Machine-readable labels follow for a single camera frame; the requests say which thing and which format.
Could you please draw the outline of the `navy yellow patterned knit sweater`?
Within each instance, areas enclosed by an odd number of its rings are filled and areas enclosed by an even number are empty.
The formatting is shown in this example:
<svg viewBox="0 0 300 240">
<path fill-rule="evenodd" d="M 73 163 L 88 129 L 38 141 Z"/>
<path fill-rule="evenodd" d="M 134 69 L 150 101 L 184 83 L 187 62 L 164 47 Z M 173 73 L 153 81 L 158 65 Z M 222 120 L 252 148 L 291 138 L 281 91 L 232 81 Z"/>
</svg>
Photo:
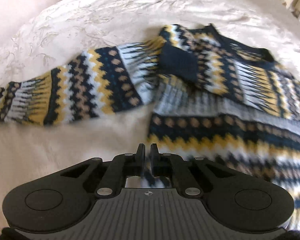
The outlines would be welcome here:
<svg viewBox="0 0 300 240">
<path fill-rule="evenodd" d="M 153 104 L 148 139 L 286 189 L 300 208 L 300 81 L 271 53 L 213 25 L 164 26 L 143 43 L 91 48 L 0 87 L 0 121 L 67 124 Z"/>
</svg>

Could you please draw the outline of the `cream embroidered bedspread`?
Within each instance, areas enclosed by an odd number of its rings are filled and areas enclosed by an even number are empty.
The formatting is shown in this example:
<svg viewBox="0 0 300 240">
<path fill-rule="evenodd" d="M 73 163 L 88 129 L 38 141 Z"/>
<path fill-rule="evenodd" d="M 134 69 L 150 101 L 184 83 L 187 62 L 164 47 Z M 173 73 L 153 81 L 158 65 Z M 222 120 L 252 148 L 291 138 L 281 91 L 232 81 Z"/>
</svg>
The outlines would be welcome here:
<svg viewBox="0 0 300 240">
<path fill-rule="evenodd" d="M 166 24 L 198 28 L 267 48 L 300 80 L 300 23 L 279 0 L 62 0 L 0 47 L 0 87 L 63 65 L 83 50 L 142 42 Z M 92 157 L 111 160 L 146 141 L 152 107 L 44 128 L 0 123 L 2 201 L 14 187 Z"/>
</svg>

